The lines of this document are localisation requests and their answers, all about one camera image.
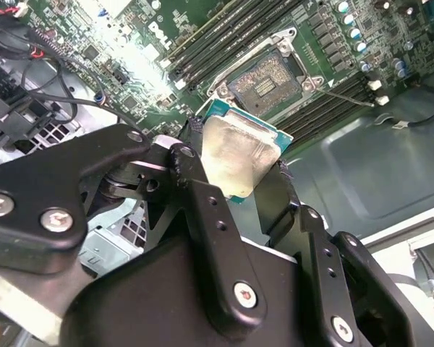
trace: black capacitor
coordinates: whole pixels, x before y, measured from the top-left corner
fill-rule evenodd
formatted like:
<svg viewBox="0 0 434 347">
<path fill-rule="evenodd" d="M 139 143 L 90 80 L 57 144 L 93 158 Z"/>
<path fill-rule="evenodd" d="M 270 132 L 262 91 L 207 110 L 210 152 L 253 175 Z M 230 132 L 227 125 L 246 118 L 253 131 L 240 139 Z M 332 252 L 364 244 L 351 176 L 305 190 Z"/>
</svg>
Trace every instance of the black capacitor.
<svg viewBox="0 0 434 347">
<path fill-rule="evenodd" d="M 400 6 L 398 9 L 397 9 L 397 12 L 399 13 L 399 14 L 401 14 L 402 16 L 411 16 L 412 14 L 414 14 L 414 12 L 415 12 L 415 6 L 413 6 L 413 5 L 404 5 L 404 6 Z"/>
<path fill-rule="evenodd" d="M 387 9 L 389 9 L 389 7 L 391 7 L 391 3 L 389 1 L 378 0 L 377 2 L 375 2 L 375 8 L 376 9 L 387 10 Z"/>
</svg>

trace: white capacitor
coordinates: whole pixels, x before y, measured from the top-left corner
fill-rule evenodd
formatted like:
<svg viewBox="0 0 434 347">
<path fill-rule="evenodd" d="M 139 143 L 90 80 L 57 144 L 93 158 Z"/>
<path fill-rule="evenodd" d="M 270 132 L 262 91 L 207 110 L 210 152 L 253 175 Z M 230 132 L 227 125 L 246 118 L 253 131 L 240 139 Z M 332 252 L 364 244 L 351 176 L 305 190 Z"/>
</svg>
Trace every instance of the white capacitor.
<svg viewBox="0 0 434 347">
<path fill-rule="evenodd" d="M 362 36 L 362 33 L 360 32 L 360 29 L 357 27 L 352 27 L 347 34 L 349 35 L 350 38 L 353 39 L 358 39 L 360 38 L 360 36 Z"/>
<path fill-rule="evenodd" d="M 354 16 L 352 14 L 346 14 L 342 17 L 342 23 L 345 25 L 351 25 L 354 22 Z"/>
<path fill-rule="evenodd" d="M 367 44 L 363 41 L 357 42 L 354 44 L 354 50 L 357 52 L 363 52 L 365 49 L 367 49 Z"/>
<path fill-rule="evenodd" d="M 336 11 L 339 13 L 346 13 L 349 11 L 349 4 L 347 1 L 341 1 L 336 4 Z"/>
<path fill-rule="evenodd" d="M 157 11 L 158 9 L 161 8 L 161 2 L 160 2 L 159 0 L 153 0 L 153 1 L 151 2 L 151 7 L 152 7 L 155 11 Z"/>
</svg>

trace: hole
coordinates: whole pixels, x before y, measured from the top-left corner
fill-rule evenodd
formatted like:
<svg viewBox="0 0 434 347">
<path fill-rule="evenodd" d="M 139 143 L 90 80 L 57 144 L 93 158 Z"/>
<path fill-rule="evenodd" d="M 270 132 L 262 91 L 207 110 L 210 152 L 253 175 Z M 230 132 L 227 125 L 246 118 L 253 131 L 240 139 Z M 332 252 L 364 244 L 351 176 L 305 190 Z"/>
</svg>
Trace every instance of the hole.
<svg viewBox="0 0 434 347">
<path fill-rule="evenodd" d="M 217 205 L 217 200 L 216 200 L 215 197 L 209 197 L 209 198 L 208 198 L 208 201 L 209 201 L 209 203 L 210 203 L 212 206 L 216 206 L 216 205 Z"/>
<path fill-rule="evenodd" d="M 150 179 L 146 184 L 146 192 L 152 193 L 159 187 L 159 182 L 155 179 Z"/>
<path fill-rule="evenodd" d="M 185 154 L 187 157 L 193 158 L 195 154 L 188 148 L 188 147 L 182 147 L 180 148 L 180 152 Z"/>
<path fill-rule="evenodd" d="M 333 269 L 328 268 L 328 273 L 330 274 L 330 276 L 331 276 L 332 278 L 336 278 L 336 273 L 334 272 Z"/>
<path fill-rule="evenodd" d="M 127 133 L 127 136 L 131 140 L 134 140 L 135 142 L 142 142 L 143 141 L 142 135 L 139 132 L 136 132 L 135 130 L 130 130 Z"/>
<path fill-rule="evenodd" d="M 88 192 L 83 192 L 80 195 L 80 199 L 82 200 L 82 204 L 85 204 L 85 201 L 87 201 L 87 197 L 88 197 Z"/>
<path fill-rule="evenodd" d="M 225 231 L 226 230 L 226 224 L 224 222 L 222 222 L 221 220 L 217 222 L 217 229 L 220 231 Z"/>
</svg>

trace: ram slot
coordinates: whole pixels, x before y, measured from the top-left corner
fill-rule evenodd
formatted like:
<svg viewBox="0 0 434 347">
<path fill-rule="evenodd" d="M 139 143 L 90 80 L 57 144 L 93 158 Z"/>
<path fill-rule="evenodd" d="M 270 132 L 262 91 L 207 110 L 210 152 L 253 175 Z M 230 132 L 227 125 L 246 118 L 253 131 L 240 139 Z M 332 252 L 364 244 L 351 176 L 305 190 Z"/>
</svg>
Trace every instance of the ram slot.
<svg viewBox="0 0 434 347">
<path fill-rule="evenodd" d="M 174 62 L 175 66 L 178 66 L 179 64 L 188 64 L 191 59 L 195 58 L 213 42 L 218 40 L 226 30 L 234 27 L 238 22 L 245 18 L 248 13 L 262 1 L 263 0 L 248 0 L 239 5 L 236 9 L 228 11 L 221 21 L 217 22 L 211 29 L 192 42 L 189 47 L 183 48 L 182 52 L 174 54 L 174 56 L 169 59 Z"/>
<path fill-rule="evenodd" d="M 284 16 L 290 13 L 290 11 L 299 6 L 301 2 L 302 0 L 285 0 L 283 4 L 279 4 L 275 9 L 272 9 L 266 17 L 257 21 L 248 31 L 233 41 L 231 45 L 219 52 L 217 57 L 213 56 L 211 57 L 212 60 L 200 63 L 197 70 L 187 75 L 185 81 L 190 83 L 189 89 L 193 90 L 196 85 L 210 78 L 218 72 L 221 67 L 230 64 L 235 56 L 246 47 L 255 45 L 255 40 L 262 34 L 267 35 L 272 25 L 279 22 Z"/>
<path fill-rule="evenodd" d="M 237 39 L 248 28 L 254 27 L 254 24 L 259 23 L 261 18 L 267 16 L 279 2 L 280 0 L 264 0 L 260 6 L 250 11 L 240 22 L 229 28 L 217 41 L 212 42 L 207 49 L 189 61 L 188 64 L 181 64 L 176 67 L 174 74 L 179 76 L 177 79 L 182 78 L 184 74 L 190 74 L 192 71 L 199 69 L 207 61 L 210 61 L 213 56 L 225 51 L 233 40 Z"/>
<path fill-rule="evenodd" d="M 373 94 L 367 88 L 367 80 L 359 74 L 341 83 L 331 92 L 358 101 L 373 102 Z M 294 138 L 290 146 L 290 148 L 293 148 L 323 134 L 361 108 L 363 106 L 323 94 L 317 100 L 276 124 L 276 127 Z"/>
</svg>

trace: capacitor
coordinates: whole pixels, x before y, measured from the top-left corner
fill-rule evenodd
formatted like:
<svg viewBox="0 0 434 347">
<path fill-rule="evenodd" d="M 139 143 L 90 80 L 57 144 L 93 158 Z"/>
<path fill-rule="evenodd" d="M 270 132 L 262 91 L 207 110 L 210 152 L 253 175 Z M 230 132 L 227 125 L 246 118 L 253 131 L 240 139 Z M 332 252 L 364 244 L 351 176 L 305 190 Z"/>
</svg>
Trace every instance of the capacitor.
<svg viewBox="0 0 434 347">
<path fill-rule="evenodd" d="M 56 29 L 48 29 L 47 31 L 45 31 L 44 35 L 49 40 L 53 40 L 58 37 L 58 32 L 56 31 Z"/>
<path fill-rule="evenodd" d="M 404 16 L 411 16 L 414 13 L 414 7 L 410 5 L 400 6 L 397 12 Z"/>
<path fill-rule="evenodd" d="M 407 41 L 404 44 L 404 50 L 405 51 L 411 51 L 413 49 L 413 47 L 414 47 L 414 45 L 413 45 L 413 42 L 411 42 L 411 41 Z"/>
<path fill-rule="evenodd" d="M 336 4 L 335 8 L 336 11 L 339 13 L 346 13 L 347 11 L 349 11 L 349 4 L 347 3 L 347 1 L 341 1 Z"/>
<path fill-rule="evenodd" d="M 371 65 L 369 65 L 366 61 L 361 61 L 360 63 L 359 63 L 359 67 L 360 67 L 360 70 L 362 71 L 362 72 L 370 72 L 370 70 L 371 70 Z"/>
<path fill-rule="evenodd" d="M 406 71 L 406 69 L 400 69 L 398 72 L 397 72 L 397 77 L 398 78 L 405 78 L 407 76 L 407 71 Z"/>
<path fill-rule="evenodd" d="M 386 0 L 379 0 L 375 2 L 375 8 L 376 9 L 389 9 L 391 7 L 391 3 Z"/>
<path fill-rule="evenodd" d="M 352 14 L 346 14 L 342 17 L 342 24 L 351 25 L 354 22 L 354 16 Z"/>
<path fill-rule="evenodd" d="M 161 8 L 161 2 L 160 2 L 159 0 L 153 0 L 153 1 L 151 2 L 151 7 L 152 7 L 155 11 L 157 11 L 158 9 Z"/>
<path fill-rule="evenodd" d="M 360 36 L 362 36 L 362 33 L 360 32 L 360 29 L 358 29 L 357 27 L 351 27 L 347 32 L 347 35 L 349 35 L 350 38 L 358 39 L 360 38 Z"/>
<path fill-rule="evenodd" d="M 362 53 L 365 49 L 367 49 L 367 44 L 363 41 L 354 44 L 354 50 L 357 52 Z"/>
<path fill-rule="evenodd" d="M 392 66 L 394 67 L 395 70 L 399 71 L 405 67 L 405 62 L 399 58 L 394 58 L 392 60 Z"/>
</svg>

